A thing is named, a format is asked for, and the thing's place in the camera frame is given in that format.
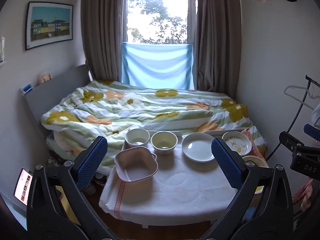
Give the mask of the small duck print dish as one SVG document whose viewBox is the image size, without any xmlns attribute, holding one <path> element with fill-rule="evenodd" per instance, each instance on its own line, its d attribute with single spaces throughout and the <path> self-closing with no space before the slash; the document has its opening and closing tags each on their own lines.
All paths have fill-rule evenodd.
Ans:
<svg viewBox="0 0 320 240">
<path fill-rule="evenodd" d="M 229 148 L 240 156 L 248 155 L 252 150 L 252 143 L 249 138 L 237 131 L 229 131 L 223 134 L 222 140 Z"/>
</svg>

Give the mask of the plain white round plate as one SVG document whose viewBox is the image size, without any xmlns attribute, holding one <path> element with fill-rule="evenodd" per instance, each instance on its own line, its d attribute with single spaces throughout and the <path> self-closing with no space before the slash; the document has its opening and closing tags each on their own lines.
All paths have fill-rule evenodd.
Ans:
<svg viewBox="0 0 320 240">
<path fill-rule="evenodd" d="M 197 163 L 208 163 L 214 160 L 212 141 L 214 138 L 206 133 L 191 133 L 181 143 L 183 154 Z"/>
</svg>

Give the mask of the pink square handled bowl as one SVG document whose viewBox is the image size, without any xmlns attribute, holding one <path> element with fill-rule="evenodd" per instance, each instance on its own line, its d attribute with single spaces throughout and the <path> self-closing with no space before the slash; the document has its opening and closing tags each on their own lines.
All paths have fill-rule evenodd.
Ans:
<svg viewBox="0 0 320 240">
<path fill-rule="evenodd" d="M 158 171 L 157 155 L 144 146 L 123 150 L 114 161 L 119 178 L 127 183 L 148 179 Z"/>
</svg>

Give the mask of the white ribbed ramekin bowl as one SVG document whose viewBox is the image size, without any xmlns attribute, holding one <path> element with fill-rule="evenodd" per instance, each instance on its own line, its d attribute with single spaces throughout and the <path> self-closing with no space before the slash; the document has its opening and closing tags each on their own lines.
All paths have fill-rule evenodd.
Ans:
<svg viewBox="0 0 320 240">
<path fill-rule="evenodd" d="M 141 128 L 131 129 L 125 135 L 125 141 L 129 147 L 146 146 L 150 139 L 150 133 Z"/>
</svg>

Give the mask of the cream duck print bowl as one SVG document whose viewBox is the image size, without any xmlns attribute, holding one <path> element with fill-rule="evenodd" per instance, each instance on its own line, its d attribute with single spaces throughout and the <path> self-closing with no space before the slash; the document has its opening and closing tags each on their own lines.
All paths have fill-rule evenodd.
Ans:
<svg viewBox="0 0 320 240">
<path fill-rule="evenodd" d="M 172 132 L 159 131 L 151 137 L 151 144 L 156 154 L 171 154 L 178 144 L 178 138 Z"/>
</svg>

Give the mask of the orange floral cloth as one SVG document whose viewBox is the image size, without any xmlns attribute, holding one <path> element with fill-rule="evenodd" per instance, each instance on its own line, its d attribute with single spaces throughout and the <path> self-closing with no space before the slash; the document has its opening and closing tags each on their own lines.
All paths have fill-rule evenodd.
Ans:
<svg viewBox="0 0 320 240">
<path fill-rule="evenodd" d="M 262 159 L 264 162 L 266 162 L 265 154 L 267 151 L 267 146 L 265 144 L 256 145 L 252 136 L 251 136 L 251 133 L 249 132 L 249 128 L 242 130 L 241 133 L 243 135 L 245 135 L 246 137 L 248 137 L 248 139 L 250 140 L 250 142 L 252 144 L 252 149 L 248 155 L 258 157 L 258 158 Z"/>
</svg>

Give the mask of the lit tablet screen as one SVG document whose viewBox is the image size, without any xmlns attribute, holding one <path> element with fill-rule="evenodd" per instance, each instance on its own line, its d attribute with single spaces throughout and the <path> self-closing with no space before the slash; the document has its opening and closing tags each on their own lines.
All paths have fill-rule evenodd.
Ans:
<svg viewBox="0 0 320 240">
<path fill-rule="evenodd" d="M 25 206 L 27 206 L 32 178 L 33 175 L 30 172 L 25 169 L 21 169 L 16 183 L 14 197 Z"/>
</svg>

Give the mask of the white floral tablecloth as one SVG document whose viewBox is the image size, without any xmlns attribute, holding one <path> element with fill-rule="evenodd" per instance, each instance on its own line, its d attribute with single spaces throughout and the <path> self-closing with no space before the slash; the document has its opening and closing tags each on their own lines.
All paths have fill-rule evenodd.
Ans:
<svg viewBox="0 0 320 240">
<path fill-rule="evenodd" d="M 158 171 L 148 179 L 127 183 L 119 178 L 114 166 L 99 206 L 114 218 L 142 225 L 182 225 L 217 219 L 236 190 L 215 159 L 194 162 L 183 154 L 181 143 L 178 141 L 171 154 L 156 154 L 151 142 L 145 146 L 157 155 L 158 163 Z"/>
</svg>

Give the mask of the brown curtain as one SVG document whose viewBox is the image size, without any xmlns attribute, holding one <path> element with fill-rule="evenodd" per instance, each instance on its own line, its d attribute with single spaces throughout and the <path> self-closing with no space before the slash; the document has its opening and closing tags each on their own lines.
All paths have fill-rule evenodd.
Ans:
<svg viewBox="0 0 320 240">
<path fill-rule="evenodd" d="M 86 65 L 95 80 L 121 80 L 127 0 L 81 0 Z"/>
<path fill-rule="evenodd" d="M 240 0 L 198 0 L 193 43 L 198 90 L 235 97 L 241 42 Z"/>
</svg>

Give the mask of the floral green yellow duvet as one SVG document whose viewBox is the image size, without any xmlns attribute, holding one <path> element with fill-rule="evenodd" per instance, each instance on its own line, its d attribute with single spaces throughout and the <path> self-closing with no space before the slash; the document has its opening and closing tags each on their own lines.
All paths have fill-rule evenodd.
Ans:
<svg viewBox="0 0 320 240">
<path fill-rule="evenodd" d="M 199 90 L 139 88 L 116 81 L 92 81 L 77 88 L 41 117 L 59 133 L 74 160 L 98 136 L 108 142 L 98 172 L 109 175 L 126 133 L 134 128 L 179 131 L 183 135 L 249 128 L 256 145 L 266 142 L 249 119 L 245 105 L 225 94 Z"/>
</svg>

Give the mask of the blue white box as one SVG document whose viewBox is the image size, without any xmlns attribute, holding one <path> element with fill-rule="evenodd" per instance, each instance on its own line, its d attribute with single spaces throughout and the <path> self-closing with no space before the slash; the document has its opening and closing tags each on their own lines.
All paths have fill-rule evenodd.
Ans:
<svg viewBox="0 0 320 240">
<path fill-rule="evenodd" d="M 23 87 L 21 87 L 21 94 L 22 96 L 25 96 L 25 94 L 29 93 L 32 90 L 33 90 L 33 85 L 31 83 L 28 83 Z"/>
</svg>

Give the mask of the light blue hanging cloth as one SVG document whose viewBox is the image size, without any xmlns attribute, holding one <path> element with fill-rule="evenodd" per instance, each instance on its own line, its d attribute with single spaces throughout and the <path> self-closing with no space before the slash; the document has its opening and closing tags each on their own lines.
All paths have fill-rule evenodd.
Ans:
<svg viewBox="0 0 320 240">
<path fill-rule="evenodd" d="M 152 89 L 194 89 L 191 44 L 122 45 L 121 81 Z"/>
</svg>

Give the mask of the window with trees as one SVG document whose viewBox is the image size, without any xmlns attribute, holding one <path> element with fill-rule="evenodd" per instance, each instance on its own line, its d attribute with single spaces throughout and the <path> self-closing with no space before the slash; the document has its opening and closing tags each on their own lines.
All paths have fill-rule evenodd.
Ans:
<svg viewBox="0 0 320 240">
<path fill-rule="evenodd" d="M 197 0 L 127 0 L 127 41 L 192 44 Z"/>
</svg>

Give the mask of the framed houses picture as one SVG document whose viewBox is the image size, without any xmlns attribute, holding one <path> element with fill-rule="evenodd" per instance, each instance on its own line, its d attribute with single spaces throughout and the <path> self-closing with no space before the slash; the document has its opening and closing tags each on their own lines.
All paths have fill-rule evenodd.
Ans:
<svg viewBox="0 0 320 240">
<path fill-rule="evenodd" d="M 25 19 L 25 50 L 73 39 L 74 6 L 29 2 Z"/>
</svg>

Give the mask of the left brown curtain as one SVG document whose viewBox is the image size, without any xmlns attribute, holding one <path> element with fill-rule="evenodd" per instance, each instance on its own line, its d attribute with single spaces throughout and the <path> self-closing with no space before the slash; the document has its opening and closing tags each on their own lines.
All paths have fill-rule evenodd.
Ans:
<svg viewBox="0 0 320 240">
<path fill-rule="evenodd" d="M 81 0 L 86 65 L 95 80 L 121 80 L 127 0 Z"/>
</svg>

